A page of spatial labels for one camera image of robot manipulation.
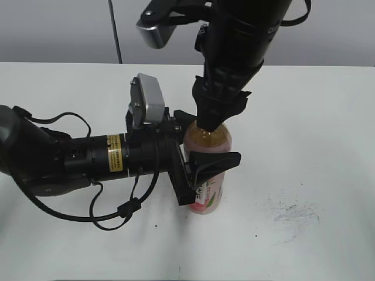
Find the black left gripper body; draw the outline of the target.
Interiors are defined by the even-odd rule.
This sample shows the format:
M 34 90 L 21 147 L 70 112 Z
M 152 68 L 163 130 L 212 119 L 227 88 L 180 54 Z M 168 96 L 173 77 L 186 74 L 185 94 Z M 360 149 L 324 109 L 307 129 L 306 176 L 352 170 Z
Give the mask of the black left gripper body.
M 141 128 L 132 127 L 132 115 L 125 116 L 127 133 L 126 160 L 129 174 L 152 174 L 153 178 L 141 198 L 144 202 L 156 186 L 159 174 L 169 175 L 178 204 L 189 205 L 195 202 L 196 192 L 189 179 L 190 169 L 181 151 L 182 140 L 178 140 L 173 115 L 165 108 L 160 124 L 143 124 Z

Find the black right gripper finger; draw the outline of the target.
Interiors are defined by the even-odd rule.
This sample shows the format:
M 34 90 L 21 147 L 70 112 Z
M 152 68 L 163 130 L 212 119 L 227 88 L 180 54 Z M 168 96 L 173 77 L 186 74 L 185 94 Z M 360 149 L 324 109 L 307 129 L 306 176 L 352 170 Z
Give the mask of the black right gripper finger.
M 207 93 L 208 91 L 204 78 L 201 76 L 196 76 L 192 88 L 192 95 L 197 109 L 197 127 L 207 132 L 214 132 L 218 125 L 216 124 L 216 116 L 212 111 L 212 100 L 209 99 Z
M 225 120 L 241 114 L 247 106 L 250 95 L 250 91 L 239 91 L 234 96 L 222 90 L 215 90 L 215 98 L 217 99 L 215 128 L 218 128 Z

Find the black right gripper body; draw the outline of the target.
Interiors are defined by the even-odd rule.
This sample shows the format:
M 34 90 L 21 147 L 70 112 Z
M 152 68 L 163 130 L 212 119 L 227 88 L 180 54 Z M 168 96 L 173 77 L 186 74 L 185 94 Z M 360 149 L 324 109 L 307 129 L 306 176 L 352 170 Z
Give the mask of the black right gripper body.
M 246 99 L 244 86 L 263 66 L 263 47 L 252 35 L 202 25 L 195 49 L 204 57 L 203 76 L 194 83 L 195 101 Z

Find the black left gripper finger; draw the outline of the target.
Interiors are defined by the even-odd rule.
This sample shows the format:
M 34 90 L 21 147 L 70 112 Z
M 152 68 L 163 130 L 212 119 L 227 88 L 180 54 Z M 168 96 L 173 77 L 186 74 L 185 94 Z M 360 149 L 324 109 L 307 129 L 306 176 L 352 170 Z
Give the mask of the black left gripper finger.
M 190 152 L 189 167 L 193 189 L 197 189 L 209 179 L 237 167 L 241 161 L 238 152 L 201 153 Z
M 182 110 L 175 110 L 173 112 L 173 120 L 177 138 L 182 141 L 189 126 L 196 120 L 196 116 Z

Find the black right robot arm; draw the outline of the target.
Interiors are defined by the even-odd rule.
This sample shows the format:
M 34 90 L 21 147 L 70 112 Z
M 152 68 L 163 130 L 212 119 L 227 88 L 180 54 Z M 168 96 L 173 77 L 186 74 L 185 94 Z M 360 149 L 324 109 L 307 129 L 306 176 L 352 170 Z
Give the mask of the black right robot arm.
M 196 77 L 193 98 L 197 126 L 213 132 L 242 113 L 250 92 L 243 88 L 259 72 L 290 1 L 217 1 L 196 47 L 204 56 L 204 75 Z

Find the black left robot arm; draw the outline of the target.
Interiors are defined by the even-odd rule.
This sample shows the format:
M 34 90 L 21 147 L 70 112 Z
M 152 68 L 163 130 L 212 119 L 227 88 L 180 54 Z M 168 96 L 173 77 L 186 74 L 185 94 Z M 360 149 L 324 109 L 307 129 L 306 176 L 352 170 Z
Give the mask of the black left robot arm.
M 161 122 L 142 124 L 131 113 L 127 132 L 72 138 L 46 128 L 19 107 L 1 106 L 1 172 L 15 169 L 36 196 L 60 196 L 106 181 L 136 174 L 166 172 L 179 205 L 195 202 L 197 188 L 239 165 L 237 152 L 193 152 L 183 158 L 180 145 L 195 117 L 181 110 L 165 113 Z

